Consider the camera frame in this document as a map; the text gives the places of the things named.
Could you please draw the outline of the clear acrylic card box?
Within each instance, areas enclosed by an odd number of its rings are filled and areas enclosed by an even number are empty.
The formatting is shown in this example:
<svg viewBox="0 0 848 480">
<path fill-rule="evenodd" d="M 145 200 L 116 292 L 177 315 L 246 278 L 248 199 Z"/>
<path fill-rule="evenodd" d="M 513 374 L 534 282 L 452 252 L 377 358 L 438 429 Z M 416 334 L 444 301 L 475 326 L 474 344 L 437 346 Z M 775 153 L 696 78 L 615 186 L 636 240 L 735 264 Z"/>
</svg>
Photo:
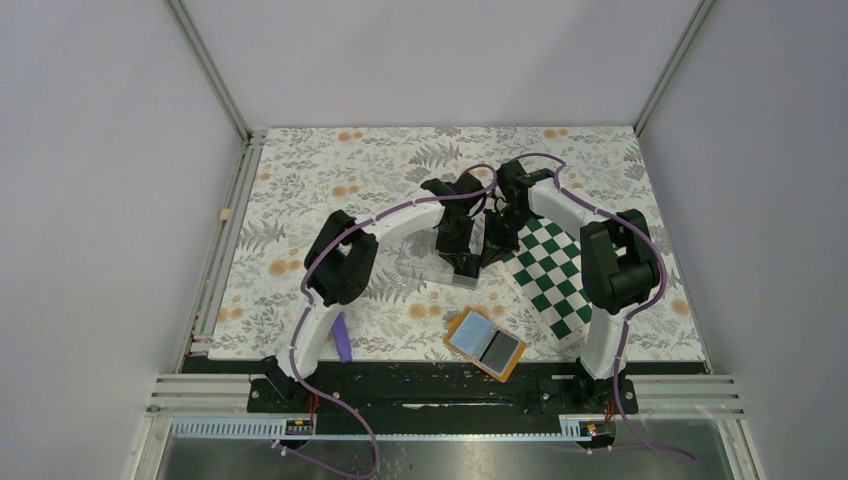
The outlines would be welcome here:
<svg viewBox="0 0 848 480">
<path fill-rule="evenodd" d="M 405 237 L 395 262 L 398 273 L 417 280 L 476 289 L 479 276 L 457 273 L 451 264 L 439 256 L 436 240 L 437 231 L 434 229 L 419 230 Z"/>
</svg>

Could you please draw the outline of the orange leather card holder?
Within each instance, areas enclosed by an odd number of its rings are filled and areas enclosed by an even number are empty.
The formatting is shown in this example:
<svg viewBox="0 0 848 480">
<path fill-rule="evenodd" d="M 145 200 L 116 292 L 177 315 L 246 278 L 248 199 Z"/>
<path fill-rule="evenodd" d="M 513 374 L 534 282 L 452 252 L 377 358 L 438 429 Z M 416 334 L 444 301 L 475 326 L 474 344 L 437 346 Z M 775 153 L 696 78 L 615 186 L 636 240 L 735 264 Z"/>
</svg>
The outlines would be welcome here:
<svg viewBox="0 0 848 480">
<path fill-rule="evenodd" d="M 479 362 L 484 349 L 497 331 L 504 331 L 521 342 L 521 346 L 515 352 L 510 364 L 500 376 L 493 374 Z M 500 383 L 505 383 L 509 379 L 527 348 L 525 341 L 498 326 L 474 308 L 466 308 L 456 319 L 450 322 L 443 343 L 451 351 Z"/>
</svg>

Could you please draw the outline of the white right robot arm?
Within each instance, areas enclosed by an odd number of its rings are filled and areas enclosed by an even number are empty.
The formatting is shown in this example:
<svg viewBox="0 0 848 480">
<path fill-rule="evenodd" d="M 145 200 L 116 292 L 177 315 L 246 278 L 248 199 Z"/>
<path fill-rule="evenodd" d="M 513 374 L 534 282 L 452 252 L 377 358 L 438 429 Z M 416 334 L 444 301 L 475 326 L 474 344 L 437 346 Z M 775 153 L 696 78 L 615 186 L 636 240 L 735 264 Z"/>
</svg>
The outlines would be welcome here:
<svg viewBox="0 0 848 480">
<path fill-rule="evenodd" d="M 579 244 L 592 317 L 579 357 L 586 377 L 575 382 L 573 396 L 583 410 L 597 412 L 613 398 L 608 378 L 624 368 L 629 321 L 664 293 L 662 255 L 639 211 L 615 214 L 595 206 L 562 186 L 555 171 L 528 172 L 515 157 L 497 168 L 495 178 L 505 204 L 485 213 L 482 267 L 517 251 L 518 233 L 533 219 L 550 220 Z"/>
</svg>

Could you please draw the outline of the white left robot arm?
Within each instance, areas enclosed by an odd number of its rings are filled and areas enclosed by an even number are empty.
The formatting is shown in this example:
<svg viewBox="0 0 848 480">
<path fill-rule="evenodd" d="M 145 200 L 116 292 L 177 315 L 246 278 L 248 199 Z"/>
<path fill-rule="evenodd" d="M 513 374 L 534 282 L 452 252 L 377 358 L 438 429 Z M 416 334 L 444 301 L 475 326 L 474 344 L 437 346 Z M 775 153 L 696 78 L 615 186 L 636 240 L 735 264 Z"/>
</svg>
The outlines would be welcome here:
<svg viewBox="0 0 848 480">
<path fill-rule="evenodd" d="M 474 286 L 482 269 L 481 256 L 470 251 L 474 215 L 482 211 L 492 179 L 484 185 L 470 170 L 445 183 L 431 179 L 413 198 L 371 218 L 358 220 L 342 210 L 325 221 L 304 261 L 300 291 L 307 305 L 287 346 L 276 355 L 284 373 L 272 386 L 272 398 L 288 411 L 309 401 L 305 378 L 317 368 L 323 343 L 343 307 L 357 300 L 370 281 L 377 254 L 425 229 L 441 235 L 434 249 L 451 269 L 454 285 Z"/>
</svg>

